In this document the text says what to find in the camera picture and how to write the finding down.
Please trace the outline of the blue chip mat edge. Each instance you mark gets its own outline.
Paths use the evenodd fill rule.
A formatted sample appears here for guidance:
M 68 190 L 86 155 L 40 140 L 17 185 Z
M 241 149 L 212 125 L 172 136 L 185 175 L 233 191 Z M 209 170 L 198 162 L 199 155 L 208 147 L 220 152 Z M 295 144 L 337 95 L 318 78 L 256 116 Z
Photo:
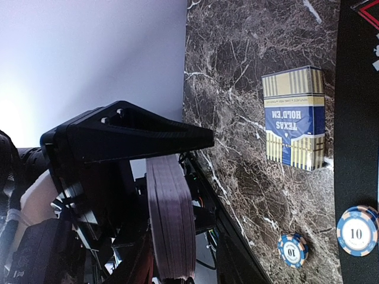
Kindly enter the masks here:
M 370 254 L 378 243 L 378 211 L 371 206 L 348 208 L 336 226 L 339 245 L 355 257 Z

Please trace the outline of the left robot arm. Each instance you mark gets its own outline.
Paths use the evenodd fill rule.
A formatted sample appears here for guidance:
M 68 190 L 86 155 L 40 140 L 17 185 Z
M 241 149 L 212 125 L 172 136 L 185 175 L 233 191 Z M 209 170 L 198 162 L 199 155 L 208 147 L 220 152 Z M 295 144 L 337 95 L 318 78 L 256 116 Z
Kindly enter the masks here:
M 195 236 L 214 215 L 193 205 L 180 154 L 214 134 L 126 101 L 16 148 L 1 134 L 2 283 L 191 283 Z

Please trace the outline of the blue white chip stack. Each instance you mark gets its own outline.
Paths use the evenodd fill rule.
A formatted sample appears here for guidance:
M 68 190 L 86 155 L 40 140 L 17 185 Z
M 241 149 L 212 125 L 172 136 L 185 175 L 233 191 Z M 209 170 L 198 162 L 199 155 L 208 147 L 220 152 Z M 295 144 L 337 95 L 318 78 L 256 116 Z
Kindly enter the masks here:
M 309 256 L 307 241 L 299 233 L 280 235 L 277 247 L 280 258 L 292 268 L 301 268 Z

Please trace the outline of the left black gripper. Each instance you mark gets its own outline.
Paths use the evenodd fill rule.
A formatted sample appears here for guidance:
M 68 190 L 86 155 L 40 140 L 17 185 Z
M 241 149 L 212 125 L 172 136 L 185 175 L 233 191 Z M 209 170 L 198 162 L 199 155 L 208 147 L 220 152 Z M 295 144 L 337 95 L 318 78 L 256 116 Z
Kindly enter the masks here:
M 40 144 L 60 200 L 104 282 L 151 283 L 147 204 L 128 160 L 212 147 L 213 131 L 116 101 L 58 125 Z

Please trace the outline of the gold card box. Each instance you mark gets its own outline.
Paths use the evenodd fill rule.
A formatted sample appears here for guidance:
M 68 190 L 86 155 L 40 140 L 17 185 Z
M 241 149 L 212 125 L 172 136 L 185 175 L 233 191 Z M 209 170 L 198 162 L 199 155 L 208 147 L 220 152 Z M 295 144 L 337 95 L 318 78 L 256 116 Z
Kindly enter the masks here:
M 262 77 L 266 158 L 306 171 L 323 166 L 325 90 L 321 68 L 303 66 Z

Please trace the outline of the red-backed card deck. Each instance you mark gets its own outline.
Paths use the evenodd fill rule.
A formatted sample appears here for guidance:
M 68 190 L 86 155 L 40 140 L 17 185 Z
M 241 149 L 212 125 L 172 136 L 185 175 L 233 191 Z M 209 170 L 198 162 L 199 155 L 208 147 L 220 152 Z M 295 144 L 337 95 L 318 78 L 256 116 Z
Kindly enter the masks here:
M 146 160 L 147 200 L 159 276 L 187 280 L 195 270 L 192 197 L 176 155 Z

